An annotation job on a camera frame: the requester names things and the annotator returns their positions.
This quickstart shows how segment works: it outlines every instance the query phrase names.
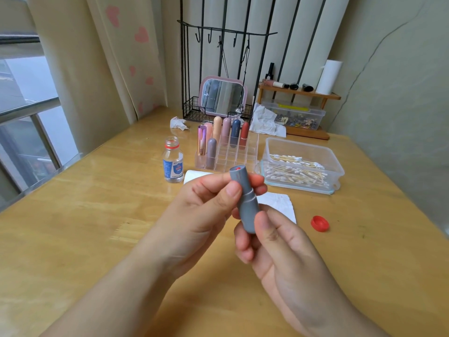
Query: black wire rack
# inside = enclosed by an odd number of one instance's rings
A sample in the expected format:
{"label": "black wire rack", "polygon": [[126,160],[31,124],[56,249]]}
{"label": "black wire rack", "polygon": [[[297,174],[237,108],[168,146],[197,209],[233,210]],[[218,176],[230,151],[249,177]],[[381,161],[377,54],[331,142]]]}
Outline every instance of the black wire rack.
{"label": "black wire rack", "polygon": [[[248,2],[248,7],[247,7],[247,11],[246,11],[245,29],[243,31],[225,28],[226,9],[227,9],[226,5],[224,7],[224,13],[223,13],[224,21],[223,21],[222,28],[203,26],[204,25],[204,0],[203,0],[203,7],[202,7],[202,9],[203,9],[202,10],[202,21],[201,21],[202,25],[195,26],[195,25],[188,24],[187,22],[183,21],[183,2],[182,2],[182,0],[180,0],[180,2],[181,2],[181,19],[178,20],[178,22],[181,25],[181,101],[182,101],[183,118],[187,119],[187,120],[195,121],[195,122],[211,122],[211,123],[213,123],[213,119],[215,118],[215,116],[206,114],[206,108],[203,106],[199,106],[198,96],[193,96],[190,94],[190,60],[189,60],[190,57],[189,57],[189,42],[188,42],[189,28],[191,28],[195,31],[196,41],[201,44],[200,66],[199,66],[199,84],[201,84],[201,75],[202,75],[202,69],[203,69],[203,37],[205,34],[207,34],[207,40],[209,43],[211,43],[212,32],[220,32],[221,33],[220,42],[222,42],[222,40],[224,40],[225,33],[234,34],[235,36],[232,38],[234,47],[235,47],[238,35],[243,36],[242,51],[240,53],[240,65],[239,65],[237,79],[240,78],[240,72],[242,69],[243,61],[244,61],[244,43],[245,43],[245,41],[248,40],[248,45],[249,45],[250,36],[259,36],[259,37],[262,36],[265,38],[264,46],[263,46],[262,54],[261,54],[261,61],[259,64],[259,72],[257,75],[256,83],[254,85],[254,99],[255,99],[255,95],[257,93],[258,81],[261,76],[262,63],[264,61],[265,49],[267,46],[268,36],[277,34],[277,32],[269,33],[271,19],[272,19],[272,15],[273,15],[273,11],[274,11],[275,0],[273,0],[273,2],[272,2],[270,15],[268,18],[268,26],[267,26],[266,33],[250,33],[250,32],[246,31],[247,26],[248,26],[248,18],[249,18],[249,11],[250,11],[250,0]],[[222,64],[222,50],[220,52],[220,65],[219,65],[219,69],[218,69],[218,76],[220,76],[220,74],[221,74],[221,64]],[[253,107],[254,107],[254,102],[252,105],[244,104],[242,113],[237,113],[237,112],[231,111],[231,112],[228,112],[228,117],[239,118],[239,119],[242,119],[242,120],[250,123],[251,118],[252,118]]]}

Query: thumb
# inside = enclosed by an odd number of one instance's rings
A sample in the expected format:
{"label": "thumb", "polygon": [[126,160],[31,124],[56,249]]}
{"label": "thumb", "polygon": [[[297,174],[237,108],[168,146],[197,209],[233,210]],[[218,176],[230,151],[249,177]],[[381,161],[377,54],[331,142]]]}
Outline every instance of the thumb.
{"label": "thumb", "polygon": [[227,219],[241,196],[242,186],[237,181],[230,181],[215,197],[201,206],[201,228],[210,229],[210,225],[215,224],[217,219]]}
{"label": "thumb", "polygon": [[278,230],[264,211],[258,212],[254,219],[257,238],[271,256],[274,265],[281,272],[291,272],[298,265],[299,256],[279,235]]}

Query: lipstick organizer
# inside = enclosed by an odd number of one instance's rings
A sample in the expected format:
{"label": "lipstick organizer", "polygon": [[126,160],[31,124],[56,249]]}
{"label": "lipstick organizer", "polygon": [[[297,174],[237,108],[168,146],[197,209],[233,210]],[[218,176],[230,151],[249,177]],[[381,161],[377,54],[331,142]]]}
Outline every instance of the lipstick organizer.
{"label": "lipstick organizer", "polygon": [[230,137],[227,140],[220,141],[217,145],[216,156],[213,160],[207,159],[207,154],[198,155],[195,152],[195,167],[199,169],[215,170],[217,172],[227,172],[236,165],[245,165],[249,172],[254,172],[257,163],[257,149],[259,147],[259,134],[250,131],[246,144],[243,146],[243,140],[239,138],[239,144],[232,147],[229,143]]}

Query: hook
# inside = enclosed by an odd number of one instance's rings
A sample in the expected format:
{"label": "hook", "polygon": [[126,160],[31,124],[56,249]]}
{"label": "hook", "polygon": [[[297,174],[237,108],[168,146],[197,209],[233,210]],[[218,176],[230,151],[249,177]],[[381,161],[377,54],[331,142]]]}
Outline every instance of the hook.
{"label": "hook", "polygon": [[198,35],[195,33],[195,37],[197,38],[197,41],[200,43],[201,42],[201,34],[199,33],[199,27],[197,27],[198,29]]}

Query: clear bottle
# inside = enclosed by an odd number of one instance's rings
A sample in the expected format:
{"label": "clear bottle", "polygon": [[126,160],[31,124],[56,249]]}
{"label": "clear bottle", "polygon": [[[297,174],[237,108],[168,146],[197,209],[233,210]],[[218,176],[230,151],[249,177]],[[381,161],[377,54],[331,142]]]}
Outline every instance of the clear bottle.
{"label": "clear bottle", "polygon": [[162,154],[164,177],[167,182],[177,183],[184,180],[182,158],[178,137],[168,136],[165,140],[165,151]]}

